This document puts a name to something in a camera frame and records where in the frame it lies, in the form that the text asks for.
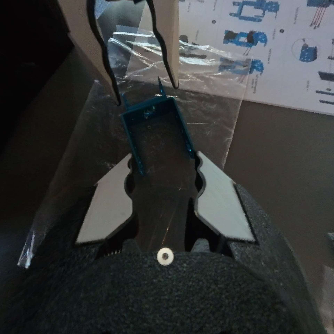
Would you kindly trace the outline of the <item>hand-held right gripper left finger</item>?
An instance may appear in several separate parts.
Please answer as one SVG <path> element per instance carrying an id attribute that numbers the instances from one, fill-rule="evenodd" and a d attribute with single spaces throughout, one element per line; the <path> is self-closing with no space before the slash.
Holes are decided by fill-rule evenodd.
<path id="1" fill-rule="evenodd" d="M 75 245 L 112 241 L 116 247 L 139 230 L 128 181 L 132 179 L 132 154 L 127 154 L 97 183 Z"/>

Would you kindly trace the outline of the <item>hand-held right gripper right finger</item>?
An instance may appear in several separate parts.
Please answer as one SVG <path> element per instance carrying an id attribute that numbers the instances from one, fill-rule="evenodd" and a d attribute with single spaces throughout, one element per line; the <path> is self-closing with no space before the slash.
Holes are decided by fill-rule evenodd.
<path id="1" fill-rule="evenodd" d="M 200 151 L 195 171 L 198 193 L 188 202 L 186 251 L 231 255 L 231 242 L 256 245 L 236 183 Z"/>

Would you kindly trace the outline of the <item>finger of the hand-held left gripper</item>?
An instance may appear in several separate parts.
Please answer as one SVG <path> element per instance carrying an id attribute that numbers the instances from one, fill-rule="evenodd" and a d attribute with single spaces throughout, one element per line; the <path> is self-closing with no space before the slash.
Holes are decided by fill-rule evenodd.
<path id="1" fill-rule="evenodd" d="M 179 86 L 179 1 L 147 0 L 153 33 L 162 52 L 165 69 L 173 88 Z"/>
<path id="2" fill-rule="evenodd" d="M 117 81 L 110 66 L 107 43 L 103 39 L 95 15 L 95 0 L 61 0 L 59 2 L 64 15 L 69 37 L 79 48 L 89 65 L 93 66 L 98 79 L 111 92 L 115 103 L 121 105 Z"/>

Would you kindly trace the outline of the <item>blue metal bracket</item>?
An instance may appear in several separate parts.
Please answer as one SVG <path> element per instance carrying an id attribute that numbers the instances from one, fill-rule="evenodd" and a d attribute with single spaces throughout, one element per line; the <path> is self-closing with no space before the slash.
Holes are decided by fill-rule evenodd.
<path id="1" fill-rule="evenodd" d="M 132 149 L 133 157 L 136 161 L 139 173 L 142 176 L 145 175 L 145 169 L 137 148 L 137 144 L 134 139 L 134 135 L 131 130 L 131 127 L 133 125 L 144 123 L 151 119 L 171 114 L 176 120 L 177 127 L 181 133 L 182 140 L 185 144 L 186 151 L 189 154 L 190 158 L 194 159 L 196 153 L 186 123 L 184 121 L 181 111 L 179 110 L 176 100 L 173 97 L 167 96 L 160 77 L 158 77 L 158 86 L 161 93 L 160 96 L 156 96 L 133 105 L 130 105 L 127 101 L 126 96 L 122 94 L 126 111 L 121 114 L 121 119 L 124 125 L 125 132 L 127 134 L 130 147 Z"/>

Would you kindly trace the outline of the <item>clear plastic bag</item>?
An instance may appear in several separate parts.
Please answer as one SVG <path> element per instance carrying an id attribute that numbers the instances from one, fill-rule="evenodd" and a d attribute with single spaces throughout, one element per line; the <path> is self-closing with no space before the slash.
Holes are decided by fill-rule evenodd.
<path id="1" fill-rule="evenodd" d="M 123 102 L 116 106 L 106 88 L 95 81 L 77 120 L 47 194 L 37 211 L 18 260 L 28 268 L 47 232 L 91 188 L 97 194 L 102 177 L 129 153 L 135 189 L 131 194 L 139 223 L 137 242 L 143 250 L 163 244 L 183 247 L 187 204 L 195 197 L 194 158 L 182 138 L 174 112 L 159 116 L 146 109 L 143 120 L 126 111 L 141 102 L 160 99 L 160 78 L 166 98 L 175 102 L 194 151 L 223 169 L 232 141 L 247 80 L 222 65 L 246 65 L 239 54 L 223 52 L 179 37 L 180 80 L 173 89 L 161 47 L 152 31 L 117 26 L 108 40 L 109 62 Z"/>

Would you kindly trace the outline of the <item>assembly instruction sheet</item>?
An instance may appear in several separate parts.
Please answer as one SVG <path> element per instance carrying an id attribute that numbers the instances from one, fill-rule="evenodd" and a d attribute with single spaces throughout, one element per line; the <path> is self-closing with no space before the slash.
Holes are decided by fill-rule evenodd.
<path id="1" fill-rule="evenodd" d="M 333 115 L 333 1 L 179 1 L 180 89 Z"/>

